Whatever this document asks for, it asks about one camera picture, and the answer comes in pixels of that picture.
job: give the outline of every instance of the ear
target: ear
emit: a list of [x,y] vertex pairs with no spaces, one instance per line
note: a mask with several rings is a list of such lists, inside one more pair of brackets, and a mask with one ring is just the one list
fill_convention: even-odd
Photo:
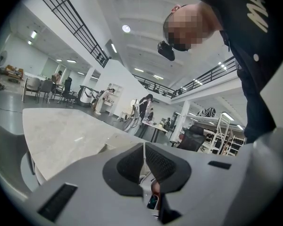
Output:
[[181,8],[181,6],[180,5],[175,5],[174,6],[174,8],[172,8],[172,10],[171,10],[171,13],[174,13],[174,12],[176,12],[178,9],[180,9]]

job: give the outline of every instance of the dark hair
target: dark hair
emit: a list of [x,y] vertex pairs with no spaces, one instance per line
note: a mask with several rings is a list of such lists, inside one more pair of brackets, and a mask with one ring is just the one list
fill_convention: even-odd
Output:
[[148,100],[148,99],[153,99],[153,95],[152,94],[148,94],[147,96],[146,96],[146,99]]
[[163,24],[164,38],[166,39],[168,44],[171,47],[175,48],[176,50],[181,51],[181,52],[187,51],[187,49],[185,47],[183,47],[181,44],[175,44],[174,33],[169,32],[169,19],[172,16],[172,14],[173,13],[170,13],[164,21],[164,24]]

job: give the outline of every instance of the table top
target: table top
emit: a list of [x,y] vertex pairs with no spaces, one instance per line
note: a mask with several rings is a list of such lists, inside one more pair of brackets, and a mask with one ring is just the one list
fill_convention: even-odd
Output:
[[164,132],[168,132],[167,130],[163,129],[161,126],[159,126],[159,124],[156,125],[150,125],[147,121],[142,121],[143,124],[147,125],[147,126],[151,126],[153,128],[156,128],[158,130],[164,131]]
[[24,109],[23,128],[31,156],[46,180],[99,153],[115,133],[128,135],[82,111],[60,108]]
[[42,77],[42,76],[39,76],[39,75],[34,75],[34,74],[32,74],[32,73],[24,72],[24,74],[25,74],[26,76],[28,76],[28,77],[39,78],[41,81],[46,80],[45,77]]

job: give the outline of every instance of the desk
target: desk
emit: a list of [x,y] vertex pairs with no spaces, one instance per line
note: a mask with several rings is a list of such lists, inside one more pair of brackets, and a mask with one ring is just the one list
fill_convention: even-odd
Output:
[[115,133],[128,135],[82,111],[59,108],[24,109],[23,129],[33,161],[45,180],[81,158],[98,154]]
[[151,139],[151,142],[153,141],[155,132],[156,132],[156,136],[155,136],[154,142],[156,142],[157,137],[158,137],[158,133],[159,133],[160,130],[163,131],[163,132],[168,132],[167,130],[163,129],[161,126],[159,126],[159,125],[157,125],[157,124],[156,124],[156,125],[150,125],[147,121],[144,121],[144,120],[142,121],[142,123],[144,124],[144,128],[141,130],[141,133],[140,133],[140,135],[139,135],[139,138],[142,138],[142,137],[143,137],[143,135],[144,135],[145,132],[146,132],[147,126],[151,126],[151,127],[155,128],[154,133],[153,133],[153,136],[152,136],[152,139]]
[[46,80],[45,77],[38,76],[38,75],[34,75],[34,74],[31,74],[31,73],[27,73],[27,72],[24,72],[24,85],[23,85],[23,89],[22,89],[22,93],[21,93],[21,95],[22,95],[22,101],[24,100],[24,96],[25,96],[24,91],[25,91],[25,87],[26,87],[26,84],[27,84],[27,79],[28,79],[28,77],[30,77],[30,78],[39,78],[41,81]]

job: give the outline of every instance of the gray floor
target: gray floor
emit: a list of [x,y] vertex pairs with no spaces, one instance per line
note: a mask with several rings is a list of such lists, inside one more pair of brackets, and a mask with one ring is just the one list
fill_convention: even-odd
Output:
[[[40,98],[38,104],[34,99],[34,93],[27,92],[25,96],[25,103],[21,101],[21,95],[19,94],[19,85],[10,84],[8,85],[8,90],[0,91],[0,126],[5,128],[14,134],[23,134],[23,122],[22,122],[22,111],[25,108],[69,108],[69,109],[78,109],[85,112],[88,115],[91,115],[111,126],[122,129],[124,126],[124,122],[118,121],[116,116],[108,116],[108,113],[102,113],[100,116],[95,116],[94,112],[89,107],[81,107],[79,105],[70,105],[68,104],[66,107],[65,103],[57,104],[57,100],[51,100],[49,104],[45,103],[45,101]],[[148,128],[143,139],[150,141],[153,135],[154,129]],[[169,139],[162,132],[159,133],[158,143],[164,145],[171,145],[169,143]],[[21,172],[23,179],[27,186],[33,191],[38,187],[38,182],[36,177],[31,174],[28,168],[28,162],[26,157],[23,158],[21,162]]]

